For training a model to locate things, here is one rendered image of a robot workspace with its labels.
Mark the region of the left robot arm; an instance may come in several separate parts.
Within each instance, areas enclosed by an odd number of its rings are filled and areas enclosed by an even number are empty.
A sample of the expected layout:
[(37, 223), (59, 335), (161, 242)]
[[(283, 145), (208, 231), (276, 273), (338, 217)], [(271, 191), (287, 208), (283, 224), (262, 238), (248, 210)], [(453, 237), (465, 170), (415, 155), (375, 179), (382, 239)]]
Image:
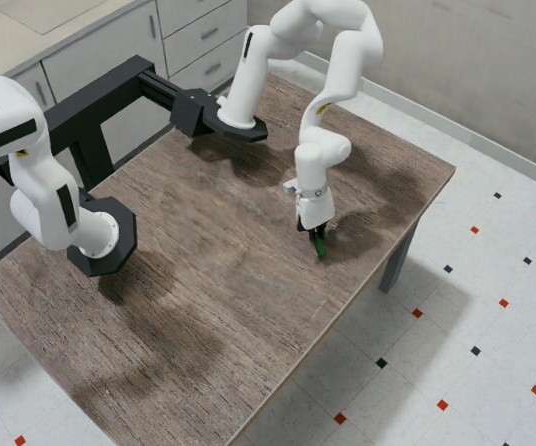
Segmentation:
[(217, 100), (222, 105), (217, 115), (224, 123), (254, 128), (253, 115), (269, 74), (268, 59), (286, 61), (303, 53), (318, 42), (323, 23), (348, 31), (336, 37), (324, 90), (303, 115), (295, 150), (297, 178), (283, 184), (288, 196), (324, 195), (326, 168), (351, 152), (346, 137), (319, 127), (328, 107), (357, 96), (363, 67), (375, 67), (382, 60), (382, 38), (368, 6), (360, 0), (293, 0), (275, 14), (270, 26), (256, 25), (247, 31), (228, 99)]

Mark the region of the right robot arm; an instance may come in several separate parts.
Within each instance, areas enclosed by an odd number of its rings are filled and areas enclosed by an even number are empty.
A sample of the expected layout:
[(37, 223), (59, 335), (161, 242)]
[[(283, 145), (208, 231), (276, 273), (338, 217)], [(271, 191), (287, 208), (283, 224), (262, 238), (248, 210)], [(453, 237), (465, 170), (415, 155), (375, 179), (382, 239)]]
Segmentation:
[(20, 84), (0, 76), (0, 157), (7, 154), (18, 188), (10, 202), (12, 214), (44, 247), (60, 251), (74, 245), (94, 259), (115, 248), (116, 220), (79, 207), (77, 183), (52, 156), (39, 105)]

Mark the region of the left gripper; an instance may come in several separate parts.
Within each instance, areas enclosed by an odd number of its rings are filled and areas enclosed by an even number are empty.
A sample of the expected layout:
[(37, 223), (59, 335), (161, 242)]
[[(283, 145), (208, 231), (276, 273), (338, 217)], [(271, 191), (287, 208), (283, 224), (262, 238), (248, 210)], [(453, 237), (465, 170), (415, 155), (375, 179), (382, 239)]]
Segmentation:
[[(318, 243), (317, 233), (322, 240), (325, 239), (325, 228), (328, 220), (335, 215), (334, 202), (330, 188), (318, 198), (305, 198), (301, 195), (296, 200), (297, 230), (309, 232), (309, 238)], [(316, 231), (315, 231), (316, 227)], [(310, 229), (310, 230), (309, 230)]]

